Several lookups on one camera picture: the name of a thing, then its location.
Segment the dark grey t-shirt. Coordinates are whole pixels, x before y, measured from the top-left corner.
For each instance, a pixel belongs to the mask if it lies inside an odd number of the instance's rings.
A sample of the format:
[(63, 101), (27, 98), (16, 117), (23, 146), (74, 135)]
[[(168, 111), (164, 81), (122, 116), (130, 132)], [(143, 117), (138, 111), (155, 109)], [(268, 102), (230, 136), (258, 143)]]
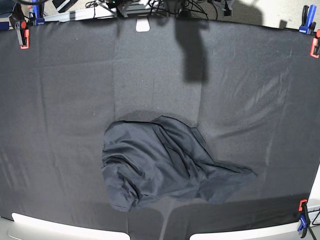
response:
[(102, 176), (121, 212), (165, 197), (220, 204), (256, 178), (247, 167), (214, 160), (198, 129), (172, 117), (117, 121), (103, 140)]

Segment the black table cloth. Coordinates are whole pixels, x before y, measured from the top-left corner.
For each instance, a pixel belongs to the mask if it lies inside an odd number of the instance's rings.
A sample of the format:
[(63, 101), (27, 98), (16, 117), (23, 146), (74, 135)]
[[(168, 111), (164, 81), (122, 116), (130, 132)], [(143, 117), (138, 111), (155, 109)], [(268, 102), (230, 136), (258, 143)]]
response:
[[(312, 37), (224, 21), (155, 18), (50, 23), (20, 49), (0, 34), (0, 215), (17, 213), (133, 240), (295, 222), (320, 164), (320, 62)], [(257, 178), (223, 204), (163, 198), (112, 209), (104, 131), (176, 118), (218, 161)]]

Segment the blue clamp far left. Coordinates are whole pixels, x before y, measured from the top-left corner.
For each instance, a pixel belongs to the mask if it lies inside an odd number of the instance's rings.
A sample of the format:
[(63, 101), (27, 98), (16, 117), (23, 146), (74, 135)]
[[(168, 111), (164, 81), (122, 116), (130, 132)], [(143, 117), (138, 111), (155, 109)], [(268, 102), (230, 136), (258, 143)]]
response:
[(44, 8), (45, 8), (45, 0), (32, 0), (34, 5), (30, 5), (28, 7), (28, 24), (30, 26), (39, 26), (45, 24), (44, 19)]

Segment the red clamp far right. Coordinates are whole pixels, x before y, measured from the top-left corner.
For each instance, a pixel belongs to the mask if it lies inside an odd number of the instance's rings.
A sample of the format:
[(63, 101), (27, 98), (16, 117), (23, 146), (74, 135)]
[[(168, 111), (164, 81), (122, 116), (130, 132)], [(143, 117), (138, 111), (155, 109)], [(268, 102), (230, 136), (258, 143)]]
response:
[(312, 39), (310, 56), (318, 59), (320, 57), (320, 30), (318, 29)]

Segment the blue clamp far right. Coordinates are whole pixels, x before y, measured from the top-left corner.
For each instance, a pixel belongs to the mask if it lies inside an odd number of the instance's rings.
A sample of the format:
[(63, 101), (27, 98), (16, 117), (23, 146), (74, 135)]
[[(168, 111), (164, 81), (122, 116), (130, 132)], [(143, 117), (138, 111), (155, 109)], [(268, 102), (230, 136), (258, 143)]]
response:
[(308, 5), (303, 6), (302, 16), (301, 16), (301, 26), (298, 29), (300, 33), (303, 33), (306, 35), (313, 34), (316, 27), (316, 22), (314, 22), (316, 9), (317, 9), (317, 6), (314, 4), (312, 4), (311, 6), (308, 6)]

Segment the red black clamp far left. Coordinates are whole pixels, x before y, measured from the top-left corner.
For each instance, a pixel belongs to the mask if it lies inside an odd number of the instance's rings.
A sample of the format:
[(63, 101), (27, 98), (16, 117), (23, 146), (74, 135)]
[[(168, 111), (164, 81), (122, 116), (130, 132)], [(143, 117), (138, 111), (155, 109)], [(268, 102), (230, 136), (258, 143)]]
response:
[(29, 30), (27, 27), (26, 17), (20, 4), (16, 4), (9, 17), (11, 26), (16, 30), (18, 42), (21, 49), (29, 48)]

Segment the red blue clamp near right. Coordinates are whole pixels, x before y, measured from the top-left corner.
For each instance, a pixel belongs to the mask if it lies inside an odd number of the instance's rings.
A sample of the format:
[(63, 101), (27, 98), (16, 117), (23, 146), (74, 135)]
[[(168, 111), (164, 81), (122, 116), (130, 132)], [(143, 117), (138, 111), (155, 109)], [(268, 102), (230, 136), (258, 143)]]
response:
[(300, 236), (301, 239), (305, 238), (307, 233), (309, 232), (311, 234), (311, 237), (313, 240), (317, 240), (312, 228), (311, 228), (311, 220), (309, 218), (309, 212), (307, 207), (308, 200), (302, 199), (299, 203), (298, 211), (300, 212), (299, 217), (299, 226), (297, 231), (302, 231), (302, 235)]

